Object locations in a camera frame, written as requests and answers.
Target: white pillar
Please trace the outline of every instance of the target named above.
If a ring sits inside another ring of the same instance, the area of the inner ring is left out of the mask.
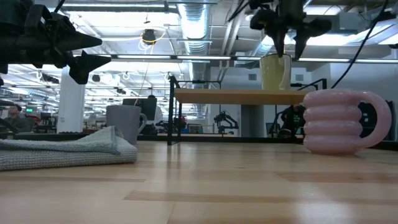
[[[62,69],[57,132],[82,132],[86,85],[78,85],[69,75],[69,67]]]

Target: person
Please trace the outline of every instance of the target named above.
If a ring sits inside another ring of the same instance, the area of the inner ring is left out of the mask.
[[[8,118],[4,120],[16,127],[19,132],[30,132],[32,131],[30,123],[26,119],[19,117],[21,111],[22,108],[19,105],[10,107],[8,109]]]
[[[293,111],[290,107],[284,110],[281,117],[284,122],[282,129],[297,130],[299,127],[304,126],[304,111],[305,107],[301,104],[293,105]]]
[[[148,99],[150,98],[156,98],[154,95],[149,95]],[[155,120],[154,124],[157,124],[163,120],[163,112],[162,109],[156,105],[156,111],[155,111]]]

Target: wooden tabletop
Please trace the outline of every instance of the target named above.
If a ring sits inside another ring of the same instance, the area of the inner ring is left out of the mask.
[[[308,91],[175,89],[180,103],[236,105],[294,105],[301,103]]]
[[[139,141],[135,164],[0,172],[1,224],[397,224],[398,153]]]

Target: gray towel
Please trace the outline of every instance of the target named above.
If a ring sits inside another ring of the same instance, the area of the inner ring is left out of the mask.
[[[114,127],[71,142],[0,140],[0,170],[132,163],[137,149]]]

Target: wooden shelf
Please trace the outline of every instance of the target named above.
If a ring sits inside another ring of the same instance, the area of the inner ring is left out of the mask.
[[[180,103],[235,105],[294,105],[309,91],[175,89]]]

